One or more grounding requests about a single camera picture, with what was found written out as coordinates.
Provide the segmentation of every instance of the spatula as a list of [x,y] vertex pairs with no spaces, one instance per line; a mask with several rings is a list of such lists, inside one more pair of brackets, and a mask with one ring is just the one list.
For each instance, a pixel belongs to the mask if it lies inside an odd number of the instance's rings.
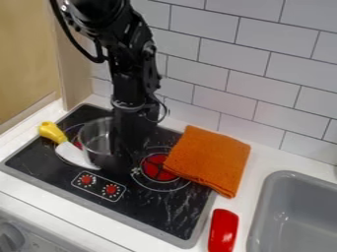
[[53,122],[43,122],[38,127],[38,133],[41,137],[50,139],[58,144],[55,151],[65,160],[72,164],[86,169],[100,170],[99,167],[91,164],[85,157],[85,154],[68,141],[66,135]]

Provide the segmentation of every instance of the black stove panel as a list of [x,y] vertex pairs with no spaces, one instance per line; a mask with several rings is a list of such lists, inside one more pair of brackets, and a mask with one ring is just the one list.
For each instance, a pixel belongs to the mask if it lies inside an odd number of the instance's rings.
[[[58,125],[78,147],[84,123],[110,112],[83,105]],[[88,171],[66,163],[49,140],[38,138],[11,157],[6,165],[59,189],[128,216],[177,238],[190,239],[211,190],[175,177],[162,163],[180,134],[158,127],[130,176]]]

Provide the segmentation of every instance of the red object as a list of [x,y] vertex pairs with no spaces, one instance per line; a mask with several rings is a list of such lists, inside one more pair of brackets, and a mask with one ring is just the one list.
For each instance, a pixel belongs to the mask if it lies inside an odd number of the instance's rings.
[[117,191],[117,187],[115,185],[108,185],[106,186],[105,191],[107,194],[115,194],[115,192]]
[[208,251],[233,252],[237,226],[238,216],[236,214],[223,209],[215,210],[208,240]]
[[157,181],[169,182],[175,180],[177,177],[172,173],[163,170],[164,161],[168,155],[158,154],[146,157],[143,162],[144,173],[151,179]]
[[73,145],[76,146],[80,150],[82,149],[82,144],[78,141],[76,141]]
[[82,184],[84,184],[84,185],[90,185],[91,183],[93,183],[93,178],[90,177],[90,176],[83,176],[83,177],[81,178],[81,182],[82,182]]

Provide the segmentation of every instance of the red toy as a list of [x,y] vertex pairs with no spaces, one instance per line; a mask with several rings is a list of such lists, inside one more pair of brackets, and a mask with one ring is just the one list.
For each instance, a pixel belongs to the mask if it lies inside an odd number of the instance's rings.
[[236,242],[238,216],[230,211],[217,209],[213,212],[209,252],[233,252]]

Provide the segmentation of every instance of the wooden cabinet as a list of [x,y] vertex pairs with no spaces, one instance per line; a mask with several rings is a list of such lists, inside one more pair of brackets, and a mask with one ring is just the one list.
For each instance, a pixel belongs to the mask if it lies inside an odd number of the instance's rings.
[[51,94],[61,90],[70,108],[91,92],[89,62],[55,25],[48,3],[0,1],[0,134],[5,122]]

